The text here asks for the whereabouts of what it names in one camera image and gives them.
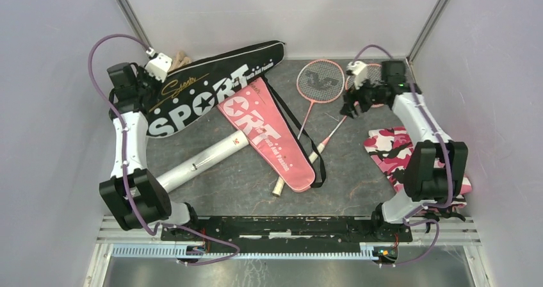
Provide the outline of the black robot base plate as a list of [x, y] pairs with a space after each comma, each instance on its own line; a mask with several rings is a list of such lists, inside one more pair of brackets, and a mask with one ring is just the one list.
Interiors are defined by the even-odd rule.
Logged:
[[197, 234], [164, 227], [161, 240], [202, 244], [207, 253], [350, 253], [362, 243], [411, 242], [410, 228], [355, 216], [210, 216], [190, 224]]

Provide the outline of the black sport racket bag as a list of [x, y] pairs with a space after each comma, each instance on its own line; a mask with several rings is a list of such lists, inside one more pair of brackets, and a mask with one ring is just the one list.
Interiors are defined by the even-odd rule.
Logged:
[[197, 60], [168, 73], [146, 103], [147, 136], [172, 136], [278, 65], [286, 44], [270, 40]]

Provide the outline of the pink sport racket bag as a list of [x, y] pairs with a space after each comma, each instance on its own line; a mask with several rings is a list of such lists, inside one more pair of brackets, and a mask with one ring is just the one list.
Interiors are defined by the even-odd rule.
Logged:
[[324, 163], [313, 166], [291, 127], [299, 128], [299, 121], [266, 77], [226, 98], [218, 109], [292, 191], [323, 186], [327, 179]]

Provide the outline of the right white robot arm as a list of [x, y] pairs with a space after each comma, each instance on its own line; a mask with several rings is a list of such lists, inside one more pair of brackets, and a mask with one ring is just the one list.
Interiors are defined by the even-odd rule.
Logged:
[[374, 239], [386, 241], [395, 233], [395, 224], [407, 223], [420, 210], [451, 205], [461, 191], [468, 148], [464, 142], [453, 141], [435, 121], [418, 85], [407, 81], [403, 61], [383, 61], [380, 72], [380, 80], [374, 83], [367, 63], [355, 60], [347, 65], [351, 85], [343, 95], [340, 113], [355, 118], [374, 104], [387, 105], [414, 146], [403, 188], [376, 207], [369, 225]]

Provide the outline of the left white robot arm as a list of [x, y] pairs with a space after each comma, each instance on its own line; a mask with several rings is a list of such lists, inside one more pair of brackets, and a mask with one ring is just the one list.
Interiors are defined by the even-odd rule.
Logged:
[[115, 128], [116, 149], [110, 178], [99, 185], [99, 195], [125, 230], [163, 224], [185, 240], [196, 239], [201, 223], [190, 204], [173, 203], [165, 188], [147, 167], [147, 111], [143, 96], [148, 89], [144, 71], [135, 63], [119, 63], [107, 69], [113, 84], [107, 101]]

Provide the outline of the white shuttlecock tube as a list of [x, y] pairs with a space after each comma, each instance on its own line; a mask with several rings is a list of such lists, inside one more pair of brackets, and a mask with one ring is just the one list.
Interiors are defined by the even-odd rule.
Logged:
[[160, 175], [158, 182], [168, 193], [172, 192], [248, 144], [248, 138], [242, 131], [238, 130]]

